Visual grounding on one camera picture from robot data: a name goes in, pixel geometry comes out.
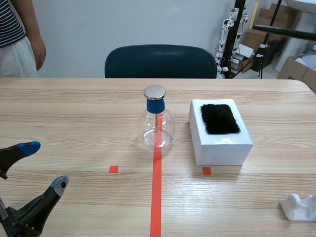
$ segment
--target wood grain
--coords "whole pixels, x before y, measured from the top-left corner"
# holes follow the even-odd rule
[[[69,186],[43,237],[148,237],[153,154],[138,145],[136,126],[152,84],[166,88],[176,120],[162,160],[163,237],[316,235],[315,223],[290,222],[279,205],[280,196],[316,190],[316,96],[295,80],[0,79],[1,147],[42,143],[0,181],[6,206],[20,208],[65,174]],[[192,99],[235,100],[255,143],[242,167],[203,176]]]

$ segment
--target person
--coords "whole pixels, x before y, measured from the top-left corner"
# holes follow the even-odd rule
[[[0,0],[0,78],[37,77],[46,58],[32,0]]]

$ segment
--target black foam pad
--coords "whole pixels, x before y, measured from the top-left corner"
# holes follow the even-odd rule
[[[224,135],[240,133],[240,128],[228,105],[203,105],[201,106],[201,110],[208,134]]]

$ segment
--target cardboard box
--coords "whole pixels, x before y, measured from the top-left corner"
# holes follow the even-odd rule
[[[253,56],[250,58],[245,58],[244,60],[239,60],[238,64],[232,62],[232,72],[233,73],[239,72],[247,63],[252,61],[252,59],[253,59]],[[253,62],[251,62],[247,67],[245,67],[242,70],[242,72],[245,73],[245,72],[249,71],[250,68],[252,67],[252,65],[253,65]]]
[[[259,18],[257,19],[256,24],[269,26],[276,7],[277,5],[273,3],[270,9],[261,8],[259,12]],[[295,10],[289,6],[282,5],[276,16],[276,21],[274,23],[274,26],[282,27],[282,28],[292,28],[295,22],[295,18],[298,13],[299,13],[298,10]],[[244,39],[243,44],[250,48],[253,48],[256,52],[260,44],[263,43],[265,37],[266,37],[265,32],[250,29],[245,34],[245,39]],[[284,39],[286,39],[286,37],[270,34],[268,41],[272,41],[272,40],[282,41]]]
[[[274,12],[276,10],[276,8],[277,8],[277,4],[272,3],[270,10],[272,12]],[[279,12],[287,13],[287,14],[291,15],[293,19],[295,19],[300,11],[297,9],[291,8],[289,6],[281,5],[279,8]]]
[[[293,79],[305,83],[316,94],[316,71],[296,62],[299,56],[287,59],[277,79]]]
[[[265,32],[263,31],[258,31],[255,29],[250,29],[246,32],[245,34],[245,39],[242,44],[253,48],[255,52],[257,52],[258,48],[260,47],[260,44],[263,43],[265,37],[266,37]]]
[[[259,12],[258,21],[260,19],[265,19],[265,20],[267,20],[267,25],[269,26],[271,23],[273,15],[274,15],[274,11],[261,8],[260,12]],[[295,21],[295,18],[293,17],[292,14],[283,13],[283,12],[279,11],[278,14],[276,15],[276,19],[275,19],[273,26],[291,28],[294,21]]]
[[[240,127],[240,133],[208,134],[201,112],[201,106],[207,104],[229,105]],[[242,165],[253,147],[252,139],[233,100],[193,100],[189,123],[197,166]]]

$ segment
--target dark green chair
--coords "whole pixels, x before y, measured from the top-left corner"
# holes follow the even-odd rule
[[[208,51],[180,45],[136,45],[115,49],[105,63],[106,78],[215,79]]]

